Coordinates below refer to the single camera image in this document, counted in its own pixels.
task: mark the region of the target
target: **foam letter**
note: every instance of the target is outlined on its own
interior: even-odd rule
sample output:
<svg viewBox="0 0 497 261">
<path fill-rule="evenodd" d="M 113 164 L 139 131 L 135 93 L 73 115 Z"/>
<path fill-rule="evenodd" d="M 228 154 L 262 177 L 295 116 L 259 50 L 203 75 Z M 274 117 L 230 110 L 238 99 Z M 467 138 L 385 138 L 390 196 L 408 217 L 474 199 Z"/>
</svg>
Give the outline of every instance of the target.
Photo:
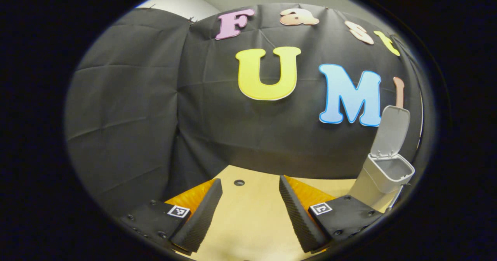
<svg viewBox="0 0 497 261">
<path fill-rule="evenodd" d="M 277 47 L 273 53 L 280 57 L 281 77 L 276 84 L 263 84 L 259 78 L 262 49 L 242 50 L 235 57 L 240 61 L 238 87 L 254 100 L 279 100 L 290 95 L 297 85 L 297 47 Z"/>
<path fill-rule="evenodd" d="M 326 77 L 327 98 L 326 109 L 319 115 L 323 123 L 341 123 L 340 100 L 347 114 L 348 121 L 353 123 L 364 105 L 364 113 L 359 122 L 365 126 L 380 125 L 380 82 L 381 77 L 375 72 L 362 72 L 357 88 L 342 66 L 322 64 L 319 66 Z"/>
<path fill-rule="evenodd" d="M 254 10 L 248 9 L 220 15 L 218 18 L 221 19 L 221 28 L 219 34 L 216 36 L 216 40 L 238 36 L 240 31 L 235 29 L 235 25 L 238 25 L 240 28 L 245 27 L 248 21 L 247 15 L 252 16 L 254 14 Z"/>
<path fill-rule="evenodd" d="M 383 43 L 387 47 L 388 50 L 390 50 L 393 54 L 396 56 L 400 56 L 400 52 L 396 49 L 394 49 L 394 46 L 392 45 L 392 40 L 390 40 L 385 34 L 381 33 L 380 31 L 374 31 L 375 34 L 377 34 L 381 40 L 383 40 Z"/>
<path fill-rule="evenodd" d="M 358 40 L 362 40 L 364 43 L 370 45 L 374 44 L 373 39 L 367 34 L 366 29 L 362 28 L 362 26 L 350 21 L 345 21 L 345 25 L 350 28 L 352 35 L 354 35 L 354 37 Z"/>
<path fill-rule="evenodd" d="M 314 18 L 312 13 L 305 9 L 287 9 L 280 12 L 283 15 L 280 19 L 281 24 L 284 25 L 314 25 L 319 23 L 319 19 Z"/>
<path fill-rule="evenodd" d="M 403 108 L 403 89 L 404 89 L 403 81 L 399 77 L 394 77 L 394 84 L 397 92 L 395 106 L 398 108 Z"/>
</svg>

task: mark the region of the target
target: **blue letter m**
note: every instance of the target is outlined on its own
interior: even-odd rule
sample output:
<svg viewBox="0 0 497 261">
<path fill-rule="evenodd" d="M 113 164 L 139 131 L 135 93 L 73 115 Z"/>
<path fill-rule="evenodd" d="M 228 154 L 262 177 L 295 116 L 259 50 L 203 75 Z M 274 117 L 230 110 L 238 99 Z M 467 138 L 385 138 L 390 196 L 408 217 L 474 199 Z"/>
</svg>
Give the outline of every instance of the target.
<svg viewBox="0 0 497 261">
<path fill-rule="evenodd" d="M 341 123 L 340 100 L 347 114 L 348 121 L 353 123 L 364 104 L 364 113 L 359 122 L 365 126 L 380 125 L 380 76 L 371 71 L 362 72 L 357 88 L 342 66 L 322 64 L 319 66 L 326 77 L 328 86 L 326 109 L 319 115 L 324 123 Z"/>
</svg>

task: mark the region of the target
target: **gray trash can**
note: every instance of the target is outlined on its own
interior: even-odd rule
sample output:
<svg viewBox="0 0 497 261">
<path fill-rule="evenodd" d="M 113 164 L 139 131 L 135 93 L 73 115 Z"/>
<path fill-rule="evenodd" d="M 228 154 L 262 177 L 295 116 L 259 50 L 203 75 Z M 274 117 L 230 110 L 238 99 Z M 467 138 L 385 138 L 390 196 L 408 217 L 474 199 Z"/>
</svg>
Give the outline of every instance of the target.
<svg viewBox="0 0 497 261">
<path fill-rule="evenodd" d="M 368 206 L 380 208 L 392 199 L 392 192 L 409 182 L 415 172 L 414 167 L 398 154 L 409 127 L 409 120 L 408 110 L 394 106 L 385 107 L 371 152 L 348 192 L 349 195 Z"/>
</svg>

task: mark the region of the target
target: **wooden table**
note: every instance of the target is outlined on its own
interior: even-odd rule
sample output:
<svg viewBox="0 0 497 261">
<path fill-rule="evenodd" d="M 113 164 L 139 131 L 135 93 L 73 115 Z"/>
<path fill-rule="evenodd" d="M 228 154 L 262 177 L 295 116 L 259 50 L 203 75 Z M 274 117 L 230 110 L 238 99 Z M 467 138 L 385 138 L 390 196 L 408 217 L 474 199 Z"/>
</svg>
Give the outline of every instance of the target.
<svg viewBox="0 0 497 261">
<path fill-rule="evenodd" d="M 197 261 L 299 261 L 319 254 L 302 251 L 279 193 L 279 175 L 229 165 L 215 178 L 221 179 L 222 197 L 198 252 L 187 257 Z M 245 184 L 235 185 L 238 179 Z M 346 195 L 355 182 L 295 179 L 334 197 Z M 393 195 L 388 194 L 390 200 L 374 208 L 384 212 Z"/>
</svg>

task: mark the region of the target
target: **letter u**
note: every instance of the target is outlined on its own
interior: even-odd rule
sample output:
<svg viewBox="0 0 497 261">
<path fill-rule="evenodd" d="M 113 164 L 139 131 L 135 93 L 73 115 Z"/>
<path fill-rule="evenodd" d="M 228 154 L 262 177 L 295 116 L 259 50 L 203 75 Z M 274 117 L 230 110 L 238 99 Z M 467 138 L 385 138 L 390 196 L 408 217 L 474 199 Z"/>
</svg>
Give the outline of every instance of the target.
<svg viewBox="0 0 497 261">
<path fill-rule="evenodd" d="M 279 100 L 290 95 L 297 85 L 297 47 L 277 47 L 273 53 L 280 57 L 281 77 L 276 84 L 263 84 L 260 79 L 263 49 L 242 50 L 235 55 L 240 61 L 238 87 L 243 94 L 255 100 Z"/>
</svg>

